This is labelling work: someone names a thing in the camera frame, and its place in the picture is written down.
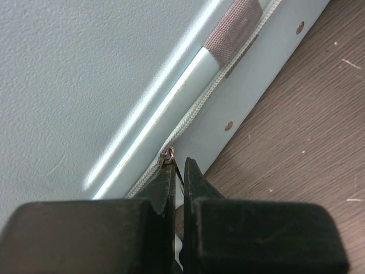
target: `brown wood surface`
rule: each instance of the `brown wood surface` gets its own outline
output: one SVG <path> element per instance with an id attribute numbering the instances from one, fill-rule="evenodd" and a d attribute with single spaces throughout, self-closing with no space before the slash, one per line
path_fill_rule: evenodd
<path id="1" fill-rule="evenodd" d="M 365 273 L 364 85 L 365 1 L 333 0 L 206 173 L 228 198 L 324 206 L 351 273 Z"/>

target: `wooden floor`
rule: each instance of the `wooden floor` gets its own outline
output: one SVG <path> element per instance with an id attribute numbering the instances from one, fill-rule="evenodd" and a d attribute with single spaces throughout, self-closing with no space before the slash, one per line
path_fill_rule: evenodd
<path id="1" fill-rule="evenodd" d="M 332 0 L 206 173 L 228 198 L 305 201 L 365 273 L 365 1 Z"/>

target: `brown hole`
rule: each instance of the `brown hole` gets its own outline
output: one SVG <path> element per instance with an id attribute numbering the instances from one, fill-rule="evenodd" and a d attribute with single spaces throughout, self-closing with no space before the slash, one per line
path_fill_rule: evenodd
<path id="1" fill-rule="evenodd" d="M 297 28 L 297 34 L 301 33 L 304 28 L 304 22 L 301 22 Z"/>
<path id="2" fill-rule="evenodd" d="M 232 122 L 232 121 L 231 121 L 231 122 L 228 122 L 228 123 L 226 124 L 226 126 L 225 126 L 224 130 L 225 130 L 225 131 L 229 131 L 229 130 L 232 128 L 232 126 L 233 126 L 233 122 Z"/>

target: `wood grain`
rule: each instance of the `wood grain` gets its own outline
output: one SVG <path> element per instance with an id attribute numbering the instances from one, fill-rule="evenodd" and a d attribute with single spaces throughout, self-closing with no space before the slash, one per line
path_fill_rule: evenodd
<path id="1" fill-rule="evenodd" d="M 364 85 L 365 2 L 333 0 L 206 173 L 228 198 L 324 206 L 351 273 L 365 273 Z"/>

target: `rivet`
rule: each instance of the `rivet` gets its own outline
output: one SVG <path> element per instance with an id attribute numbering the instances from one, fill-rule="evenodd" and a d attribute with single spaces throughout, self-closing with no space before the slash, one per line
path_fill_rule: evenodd
<path id="1" fill-rule="evenodd" d="M 301 22 L 297 28 L 297 34 L 301 33 L 304 28 L 304 22 Z"/>
<path id="2" fill-rule="evenodd" d="M 233 122 L 232 122 L 232 121 L 231 121 L 231 122 L 228 122 L 228 123 L 226 124 L 226 126 L 225 126 L 224 130 L 225 130 L 225 131 L 229 131 L 229 130 L 232 128 L 232 126 L 233 126 Z"/>

